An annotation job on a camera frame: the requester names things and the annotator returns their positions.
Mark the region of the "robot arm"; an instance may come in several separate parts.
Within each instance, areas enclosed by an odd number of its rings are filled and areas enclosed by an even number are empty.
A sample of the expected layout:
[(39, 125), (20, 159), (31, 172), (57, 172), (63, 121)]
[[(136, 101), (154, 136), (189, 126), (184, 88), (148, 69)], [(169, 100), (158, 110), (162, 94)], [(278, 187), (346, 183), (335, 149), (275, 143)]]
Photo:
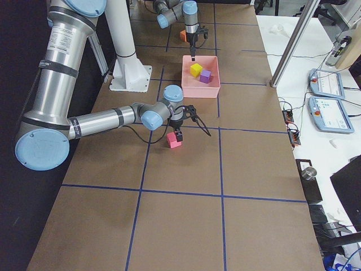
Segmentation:
[(196, 1), (156, 0), (153, 1), (152, 7), (157, 14), (157, 22), (161, 29), (165, 29), (176, 21), (184, 19), (186, 39), (190, 44), (191, 60), (195, 61), (196, 42), (201, 31)]
[(47, 171), (69, 154), (71, 139), (140, 121), (156, 130), (163, 123), (181, 122), (183, 92), (169, 85), (162, 100), (69, 117), (86, 42), (97, 41), (96, 25), (104, 15), (117, 55), (115, 90), (145, 92), (152, 68), (138, 59), (125, 1), (51, 1), (47, 14), (52, 24), (44, 58), (39, 63), (39, 82), (33, 107), (23, 114), (15, 141), (15, 155), (25, 167)]

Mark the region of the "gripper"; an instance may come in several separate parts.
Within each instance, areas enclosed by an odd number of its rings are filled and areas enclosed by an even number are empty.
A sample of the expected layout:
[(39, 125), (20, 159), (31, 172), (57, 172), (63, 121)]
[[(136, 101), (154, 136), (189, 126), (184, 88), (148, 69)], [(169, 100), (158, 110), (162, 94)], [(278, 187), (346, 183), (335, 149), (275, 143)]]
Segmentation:
[(190, 56), (191, 60), (195, 61), (196, 55), (196, 42), (198, 41), (199, 26), (198, 25), (186, 25), (185, 28), (187, 41), (190, 44)]
[(181, 126), (183, 124), (183, 112), (180, 111), (178, 113), (175, 113), (170, 117), (169, 126), (173, 128), (173, 131), (175, 132), (175, 138), (177, 142), (183, 141), (183, 133), (181, 131)]

